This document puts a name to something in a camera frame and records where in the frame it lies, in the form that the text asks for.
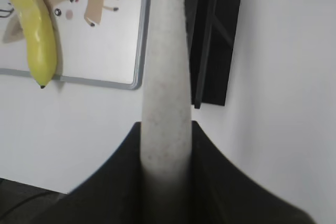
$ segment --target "whiteboard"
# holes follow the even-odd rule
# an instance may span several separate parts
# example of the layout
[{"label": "whiteboard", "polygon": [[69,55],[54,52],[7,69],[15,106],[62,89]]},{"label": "whiteboard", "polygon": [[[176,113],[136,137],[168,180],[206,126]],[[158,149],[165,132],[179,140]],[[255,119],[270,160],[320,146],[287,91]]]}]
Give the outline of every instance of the whiteboard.
[{"label": "whiteboard", "polygon": [[[58,44],[56,79],[121,89],[141,85],[149,0],[45,0]],[[0,74],[30,76],[26,42],[0,0]]]}]

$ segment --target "black panel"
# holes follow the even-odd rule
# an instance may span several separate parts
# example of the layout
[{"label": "black panel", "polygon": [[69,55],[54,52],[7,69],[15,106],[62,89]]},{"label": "black panel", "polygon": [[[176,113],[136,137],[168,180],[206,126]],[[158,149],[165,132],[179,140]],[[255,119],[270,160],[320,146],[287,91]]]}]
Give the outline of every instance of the black panel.
[{"label": "black panel", "polygon": [[202,102],[225,105],[239,7],[240,0],[185,0],[192,104],[196,108]]}]

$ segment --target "banana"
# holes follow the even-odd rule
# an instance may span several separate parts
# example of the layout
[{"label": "banana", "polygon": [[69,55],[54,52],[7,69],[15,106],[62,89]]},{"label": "banana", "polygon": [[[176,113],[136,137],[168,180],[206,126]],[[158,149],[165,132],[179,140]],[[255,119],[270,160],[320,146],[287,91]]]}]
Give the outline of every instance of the banana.
[{"label": "banana", "polygon": [[31,76],[43,89],[57,67],[53,25],[43,0],[10,0],[27,41],[27,59]]}]

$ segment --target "white wall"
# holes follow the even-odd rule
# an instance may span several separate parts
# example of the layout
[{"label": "white wall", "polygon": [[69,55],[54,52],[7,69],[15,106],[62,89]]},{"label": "white wall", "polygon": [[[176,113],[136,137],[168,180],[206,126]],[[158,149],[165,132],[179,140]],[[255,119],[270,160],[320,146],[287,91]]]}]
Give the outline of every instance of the white wall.
[{"label": "white wall", "polygon": [[242,0],[227,106],[194,111],[231,161],[323,224],[336,223],[335,18],[335,0]]}]

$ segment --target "cable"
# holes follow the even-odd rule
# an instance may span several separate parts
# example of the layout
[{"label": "cable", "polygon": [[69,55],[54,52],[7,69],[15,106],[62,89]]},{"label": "cable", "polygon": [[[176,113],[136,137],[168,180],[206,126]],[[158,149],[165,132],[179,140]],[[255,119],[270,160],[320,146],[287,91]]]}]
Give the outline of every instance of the cable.
[{"label": "cable", "polygon": [[48,196],[48,195],[52,195],[52,194],[57,194],[57,192],[54,191],[47,191],[45,193],[41,193],[41,194],[36,194],[33,195],[23,201],[21,201],[20,203],[16,204],[14,207],[9,208],[3,215],[0,216],[0,222],[5,219],[9,214],[11,214],[14,210],[16,210],[17,208],[19,208],[20,206],[24,205],[25,203],[28,203],[36,198],[40,198],[40,197],[44,197],[44,196]]}]

